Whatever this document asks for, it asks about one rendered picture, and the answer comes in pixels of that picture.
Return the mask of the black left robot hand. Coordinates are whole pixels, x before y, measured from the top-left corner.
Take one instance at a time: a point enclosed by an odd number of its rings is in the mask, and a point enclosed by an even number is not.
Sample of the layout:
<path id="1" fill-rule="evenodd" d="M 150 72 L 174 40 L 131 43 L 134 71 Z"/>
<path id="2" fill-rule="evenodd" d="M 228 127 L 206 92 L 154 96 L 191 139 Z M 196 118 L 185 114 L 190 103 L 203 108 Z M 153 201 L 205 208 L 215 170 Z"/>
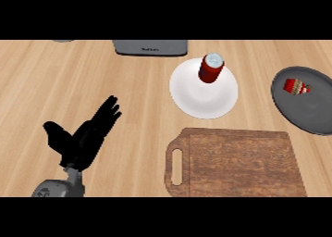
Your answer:
<path id="1" fill-rule="evenodd" d="M 47 145 L 62 155 L 59 165 L 63 168 L 78 171 L 88 168 L 119 115 L 118 98 L 110 95 L 94 116 L 81 124 L 73 134 L 69 134 L 56 122 L 44 123 Z"/>

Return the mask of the brown wooden cutting board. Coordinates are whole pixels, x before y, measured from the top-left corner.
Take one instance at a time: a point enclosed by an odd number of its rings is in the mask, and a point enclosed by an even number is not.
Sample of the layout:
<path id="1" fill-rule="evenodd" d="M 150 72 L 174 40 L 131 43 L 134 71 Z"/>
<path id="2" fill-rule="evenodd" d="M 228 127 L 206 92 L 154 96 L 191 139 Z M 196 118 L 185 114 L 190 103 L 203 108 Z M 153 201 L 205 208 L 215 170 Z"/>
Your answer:
<path id="1" fill-rule="evenodd" d="M 287 133 L 185 128 L 165 151 L 172 197 L 303 196 Z"/>

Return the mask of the dark grey pan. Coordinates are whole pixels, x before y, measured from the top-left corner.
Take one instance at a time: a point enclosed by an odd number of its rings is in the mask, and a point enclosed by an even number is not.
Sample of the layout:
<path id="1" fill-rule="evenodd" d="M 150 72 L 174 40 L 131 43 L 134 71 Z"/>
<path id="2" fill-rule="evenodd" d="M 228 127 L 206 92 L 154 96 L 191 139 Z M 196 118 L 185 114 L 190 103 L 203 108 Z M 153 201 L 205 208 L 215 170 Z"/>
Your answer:
<path id="1" fill-rule="evenodd" d="M 292 95 L 284 89 L 286 79 L 298 79 L 311 86 L 309 92 Z M 272 103 L 286 120 L 303 131 L 332 135 L 332 79 L 315 69 L 293 66 L 281 69 L 271 80 Z"/>

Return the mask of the white plate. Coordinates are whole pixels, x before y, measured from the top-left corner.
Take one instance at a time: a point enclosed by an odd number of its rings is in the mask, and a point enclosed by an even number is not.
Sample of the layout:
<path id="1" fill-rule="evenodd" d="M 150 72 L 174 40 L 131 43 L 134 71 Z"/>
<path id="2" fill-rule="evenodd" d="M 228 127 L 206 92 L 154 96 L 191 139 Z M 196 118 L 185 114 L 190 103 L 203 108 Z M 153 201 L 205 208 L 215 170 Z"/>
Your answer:
<path id="1" fill-rule="evenodd" d="M 197 119 L 216 119 L 225 115 L 237 100 L 237 82 L 222 68 L 212 83 L 199 80 L 200 58 L 185 60 L 174 69 L 169 93 L 180 110 Z"/>

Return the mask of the grey appliance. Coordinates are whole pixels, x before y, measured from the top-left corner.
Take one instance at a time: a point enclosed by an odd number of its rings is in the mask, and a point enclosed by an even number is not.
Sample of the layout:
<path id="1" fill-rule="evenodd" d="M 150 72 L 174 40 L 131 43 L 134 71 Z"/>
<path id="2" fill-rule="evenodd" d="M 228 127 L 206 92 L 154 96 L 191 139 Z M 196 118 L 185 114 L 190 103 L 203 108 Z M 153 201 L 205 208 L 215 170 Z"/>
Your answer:
<path id="1" fill-rule="evenodd" d="M 184 56 L 185 40 L 113 40 L 115 52 L 122 56 Z"/>

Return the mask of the red can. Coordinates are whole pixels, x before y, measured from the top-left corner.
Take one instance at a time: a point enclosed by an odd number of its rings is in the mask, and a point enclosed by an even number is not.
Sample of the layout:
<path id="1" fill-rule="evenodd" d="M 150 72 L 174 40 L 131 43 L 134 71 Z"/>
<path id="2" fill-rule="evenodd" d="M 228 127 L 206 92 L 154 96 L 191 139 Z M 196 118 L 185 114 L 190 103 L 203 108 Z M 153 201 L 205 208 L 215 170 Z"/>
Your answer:
<path id="1" fill-rule="evenodd" d="M 197 78 L 205 83 L 212 83 L 224 67 L 222 57 L 216 53 L 209 53 L 202 57 Z"/>

